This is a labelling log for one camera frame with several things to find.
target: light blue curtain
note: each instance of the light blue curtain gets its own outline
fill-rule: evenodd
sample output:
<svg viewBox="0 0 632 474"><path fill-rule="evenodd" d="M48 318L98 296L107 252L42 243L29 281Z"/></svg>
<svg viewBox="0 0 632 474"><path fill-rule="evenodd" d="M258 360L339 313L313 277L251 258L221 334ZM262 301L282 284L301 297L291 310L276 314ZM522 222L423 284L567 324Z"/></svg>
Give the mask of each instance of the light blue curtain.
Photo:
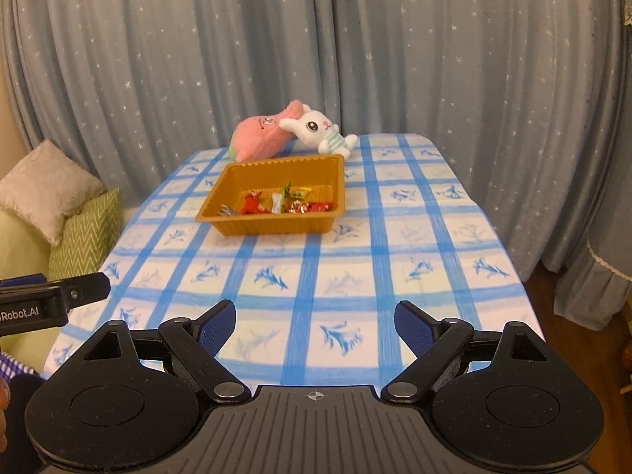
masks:
<svg viewBox="0 0 632 474"><path fill-rule="evenodd" d="M136 205L195 150L298 98L345 133L416 132L520 276L559 269L617 125L622 0L2 0L24 137Z"/></svg>
<svg viewBox="0 0 632 474"><path fill-rule="evenodd" d="M632 34L632 26L626 28ZM632 294L631 165L632 64L628 62L623 111L599 204L555 291L554 312L593 330L604 328Z"/></svg>

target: blue checked fabric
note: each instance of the blue checked fabric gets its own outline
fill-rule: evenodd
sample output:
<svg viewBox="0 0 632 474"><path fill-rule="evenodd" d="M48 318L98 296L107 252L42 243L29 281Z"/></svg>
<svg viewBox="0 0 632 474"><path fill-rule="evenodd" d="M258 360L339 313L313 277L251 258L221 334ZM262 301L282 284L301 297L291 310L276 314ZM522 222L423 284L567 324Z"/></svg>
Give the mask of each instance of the blue checked fabric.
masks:
<svg viewBox="0 0 632 474"><path fill-rule="evenodd" d="M18 374L35 374L32 367L17 361L10 354L0 353L0 376L7 383Z"/></svg>
<svg viewBox="0 0 632 474"><path fill-rule="evenodd" d="M225 298L237 327L218 359L253 389L380 388L415 359L394 329L400 299L477 329L540 331L494 230L428 139L362 136L345 165L347 212L323 235L223 237L196 224L228 163L226 149L194 154L143 204L103 264L109 299L72 312L45 375L109 319L155 328Z"/></svg>

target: lace trim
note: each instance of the lace trim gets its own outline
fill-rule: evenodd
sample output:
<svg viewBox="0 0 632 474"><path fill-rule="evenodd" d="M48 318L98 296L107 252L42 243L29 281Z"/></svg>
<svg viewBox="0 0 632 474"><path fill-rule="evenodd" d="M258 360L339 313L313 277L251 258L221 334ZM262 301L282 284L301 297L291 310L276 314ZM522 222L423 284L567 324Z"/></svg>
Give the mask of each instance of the lace trim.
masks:
<svg viewBox="0 0 632 474"><path fill-rule="evenodd" d="M612 271L614 274L616 274L620 278L623 278L627 281L632 282L632 276L627 276L626 274L622 273L619 269L607 263L603 258L597 256L595 251L593 251L593 248L590 247L590 240L586 241L586 245L589 247L590 256L592 256L599 265L606 267L606 269Z"/></svg>

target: white bunny plush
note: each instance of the white bunny plush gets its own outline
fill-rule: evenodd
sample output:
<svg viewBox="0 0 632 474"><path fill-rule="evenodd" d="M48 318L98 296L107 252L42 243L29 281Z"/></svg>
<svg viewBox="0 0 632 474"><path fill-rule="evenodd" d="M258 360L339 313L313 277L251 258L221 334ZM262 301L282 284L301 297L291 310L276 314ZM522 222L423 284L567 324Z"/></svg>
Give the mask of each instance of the white bunny plush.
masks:
<svg viewBox="0 0 632 474"><path fill-rule="evenodd" d="M303 116L299 119L284 118L279 126L292 132L306 146L317 148L320 154L341 154L346 160L358 144L357 135L340 135L340 128L318 110L303 104Z"/></svg>

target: hand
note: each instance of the hand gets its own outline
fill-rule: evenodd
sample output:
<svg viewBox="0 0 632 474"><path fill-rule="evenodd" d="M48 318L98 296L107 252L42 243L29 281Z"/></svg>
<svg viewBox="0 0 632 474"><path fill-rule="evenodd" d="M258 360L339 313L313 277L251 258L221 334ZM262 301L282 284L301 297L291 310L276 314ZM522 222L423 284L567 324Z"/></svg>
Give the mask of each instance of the hand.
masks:
<svg viewBox="0 0 632 474"><path fill-rule="evenodd" d="M4 418L4 410L9 406L11 400L11 392L9 386L4 379L0 378L0 453L6 450L6 419Z"/></svg>

